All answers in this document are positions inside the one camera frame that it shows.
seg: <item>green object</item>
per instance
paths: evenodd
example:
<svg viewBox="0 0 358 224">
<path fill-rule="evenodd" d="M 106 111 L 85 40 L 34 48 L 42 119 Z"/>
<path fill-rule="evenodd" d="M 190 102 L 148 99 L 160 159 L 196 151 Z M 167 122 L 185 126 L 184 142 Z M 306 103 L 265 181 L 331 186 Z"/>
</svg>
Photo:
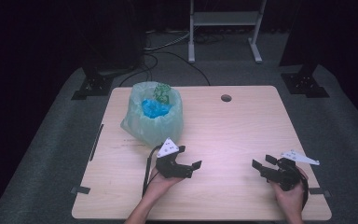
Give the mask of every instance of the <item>green object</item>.
<svg viewBox="0 0 358 224">
<path fill-rule="evenodd" d="M 171 105 L 168 114 L 149 118 L 144 114 L 142 102 L 146 99 L 160 100 Z M 167 84 L 158 82 L 141 82 L 132 87 L 126 117 L 121 121 L 121 128 L 149 147 L 163 143 L 168 137 L 173 142 L 179 140 L 183 130 L 183 107 L 179 91 Z"/>
<path fill-rule="evenodd" d="M 170 103 L 169 92 L 171 87 L 167 84 L 159 83 L 155 91 L 153 93 L 154 98 L 164 105 L 168 105 Z"/>
</svg>

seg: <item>hand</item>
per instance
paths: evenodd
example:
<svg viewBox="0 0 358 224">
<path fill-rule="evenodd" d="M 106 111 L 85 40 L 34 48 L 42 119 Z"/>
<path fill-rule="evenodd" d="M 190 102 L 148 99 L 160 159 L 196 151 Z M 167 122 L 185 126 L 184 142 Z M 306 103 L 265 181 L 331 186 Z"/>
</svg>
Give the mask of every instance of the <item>hand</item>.
<svg viewBox="0 0 358 224">
<path fill-rule="evenodd" d="M 303 176 L 308 179 L 307 175 L 301 168 L 297 167 L 297 169 Z M 304 223 L 301 216 L 304 194 L 304 187 L 302 181 L 295 185 L 293 189 L 288 191 L 283 191 L 279 184 L 273 181 L 269 181 L 269 183 L 275 191 L 278 205 L 286 216 L 287 222 L 290 224 Z"/>
<path fill-rule="evenodd" d="M 126 224 L 140 224 L 145 223 L 150 210 L 156 204 L 158 199 L 164 195 L 173 185 L 184 180 L 183 178 L 171 177 L 165 178 L 158 170 L 153 168 L 150 177 L 149 185 L 144 197 L 132 211 L 126 220 Z"/>
<path fill-rule="evenodd" d="M 154 167 L 150 174 L 150 182 L 144 197 L 151 197 L 156 200 L 164 195 L 173 185 L 179 183 L 182 180 L 184 180 L 184 178 L 165 178 L 158 172 L 157 168 Z"/>
</svg>

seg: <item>black tape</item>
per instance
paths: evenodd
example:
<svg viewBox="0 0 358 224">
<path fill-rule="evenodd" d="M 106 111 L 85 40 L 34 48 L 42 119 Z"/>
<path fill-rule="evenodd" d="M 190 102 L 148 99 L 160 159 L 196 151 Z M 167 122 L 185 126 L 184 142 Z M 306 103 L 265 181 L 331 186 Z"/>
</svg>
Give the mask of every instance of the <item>black tape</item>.
<svg viewBox="0 0 358 224">
<path fill-rule="evenodd" d="M 331 193 L 328 190 L 323 190 L 321 188 L 309 188 L 310 194 L 322 194 L 325 198 L 330 198 Z"/>
<path fill-rule="evenodd" d="M 92 159 L 94 159 L 95 149 L 97 148 L 98 140 L 100 140 L 100 135 L 102 130 L 103 130 L 103 124 L 101 124 L 100 130 L 98 130 L 97 137 L 95 138 L 94 141 L 94 146 L 92 147 L 91 156 L 89 157 L 89 161 L 92 161 Z"/>
<path fill-rule="evenodd" d="M 86 187 L 73 187 L 71 189 L 71 193 L 73 194 L 78 194 L 78 193 L 83 193 L 83 194 L 89 194 L 90 193 L 90 188 L 86 188 Z"/>
</svg>

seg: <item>tabletop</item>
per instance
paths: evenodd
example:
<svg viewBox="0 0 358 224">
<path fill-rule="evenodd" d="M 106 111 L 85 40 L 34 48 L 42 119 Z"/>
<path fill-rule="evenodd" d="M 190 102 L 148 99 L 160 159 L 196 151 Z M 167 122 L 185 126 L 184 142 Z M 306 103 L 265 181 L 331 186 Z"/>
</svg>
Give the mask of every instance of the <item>tabletop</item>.
<svg viewBox="0 0 358 224">
<path fill-rule="evenodd" d="M 271 186 L 252 167 L 252 160 L 274 167 L 265 161 L 266 154 L 280 158 L 282 152 L 294 149 L 306 155 L 277 90 L 272 86 L 173 88 L 181 94 L 184 116 L 176 145 L 186 146 L 176 161 L 185 165 L 202 161 L 202 165 L 191 178 L 173 186 L 148 219 L 284 219 Z M 120 128 L 130 94 L 131 88 L 112 90 L 98 145 L 81 183 L 89 193 L 77 194 L 75 218 L 126 219 L 142 197 L 151 148 Z M 223 95 L 231 100 L 223 101 Z M 319 188 L 310 165 L 297 165 L 308 175 L 310 188 Z M 304 220 L 331 216 L 322 194 L 309 196 Z"/>
</svg>

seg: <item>metal shelf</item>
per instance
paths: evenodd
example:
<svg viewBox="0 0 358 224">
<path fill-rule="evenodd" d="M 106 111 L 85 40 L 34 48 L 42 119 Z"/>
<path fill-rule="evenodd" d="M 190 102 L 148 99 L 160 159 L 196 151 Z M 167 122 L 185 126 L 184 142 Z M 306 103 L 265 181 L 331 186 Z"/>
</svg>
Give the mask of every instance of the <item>metal shelf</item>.
<svg viewBox="0 0 358 224">
<path fill-rule="evenodd" d="M 257 16 L 258 11 L 194 12 L 194 25 L 255 25 Z"/>
</svg>

